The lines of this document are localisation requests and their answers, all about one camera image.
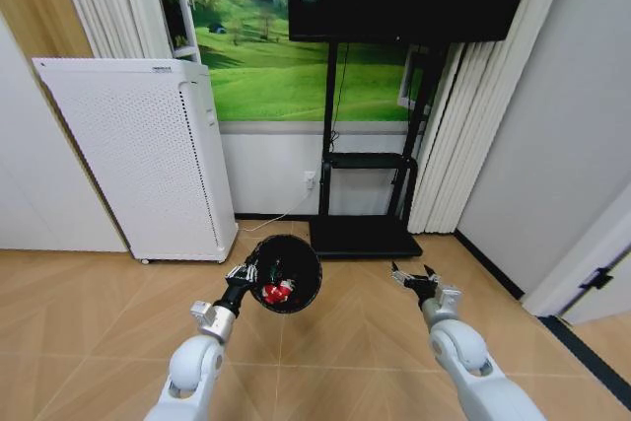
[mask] red object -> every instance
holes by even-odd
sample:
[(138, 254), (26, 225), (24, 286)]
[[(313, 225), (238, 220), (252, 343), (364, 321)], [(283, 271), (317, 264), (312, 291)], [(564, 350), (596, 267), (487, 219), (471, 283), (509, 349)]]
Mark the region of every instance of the red object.
[(292, 291), (294, 291), (294, 283), (291, 280), (283, 280), (277, 286), (265, 285), (263, 287), (263, 300), (268, 305), (285, 303)]

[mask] baseboard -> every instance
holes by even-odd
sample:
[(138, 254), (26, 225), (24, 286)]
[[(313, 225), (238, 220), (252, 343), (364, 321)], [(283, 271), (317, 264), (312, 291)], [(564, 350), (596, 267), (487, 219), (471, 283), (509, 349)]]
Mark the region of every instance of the baseboard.
[(552, 332), (585, 367), (607, 387), (618, 401), (631, 411), (631, 385), (609, 367), (596, 352), (583, 342), (556, 316), (539, 320)]
[[(235, 214), (237, 219), (243, 219), (247, 221), (269, 221), (270, 219), (276, 219), (282, 214), (256, 214), (249, 212), (238, 212)], [(309, 221), (315, 214), (287, 214), (286, 216), (278, 219), (279, 221)]]
[(454, 237), (458, 239), (458, 241), (466, 247), (467, 250), (471, 252), (475, 258), (482, 264), (486, 270), (493, 275), (493, 277), (506, 288), (513, 298), (518, 300), (525, 293), (522, 288), (520, 288), (511, 278), (508, 277), (506, 273), (504, 273), (498, 266), (493, 263), (488, 256), (486, 256), (482, 250), (480, 250), (475, 244), (470, 241), (461, 231), (456, 229), (454, 231)]

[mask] black bowl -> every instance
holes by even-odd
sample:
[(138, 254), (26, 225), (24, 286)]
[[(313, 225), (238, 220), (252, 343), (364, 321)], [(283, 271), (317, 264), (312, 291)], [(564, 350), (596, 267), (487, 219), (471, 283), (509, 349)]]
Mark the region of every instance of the black bowl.
[[(256, 286), (250, 291), (254, 298), (275, 313), (296, 313), (306, 308), (317, 295), (322, 281), (322, 265), (316, 253), (295, 236), (272, 236), (262, 241), (248, 258), (256, 266)], [(291, 281), (293, 291), (287, 301), (270, 304), (265, 301), (263, 288)]]

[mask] window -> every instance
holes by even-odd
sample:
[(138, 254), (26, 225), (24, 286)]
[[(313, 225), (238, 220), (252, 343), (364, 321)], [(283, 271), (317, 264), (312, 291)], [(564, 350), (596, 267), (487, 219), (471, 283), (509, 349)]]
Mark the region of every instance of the window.
[[(323, 119), (327, 45), (289, 41), (287, 0), (163, 0), (163, 7), (174, 57), (197, 55), (210, 68), (221, 120)], [(412, 49), (353, 43), (345, 52), (340, 45), (338, 88), (347, 64), (338, 120), (406, 121), (407, 93), (421, 77), (411, 75)]]

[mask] stand base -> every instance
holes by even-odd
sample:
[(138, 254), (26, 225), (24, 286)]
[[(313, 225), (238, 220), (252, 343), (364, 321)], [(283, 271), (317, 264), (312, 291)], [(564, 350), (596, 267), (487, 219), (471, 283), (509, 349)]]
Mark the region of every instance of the stand base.
[(312, 247), (322, 258), (401, 258), (423, 250), (392, 216), (315, 216)]

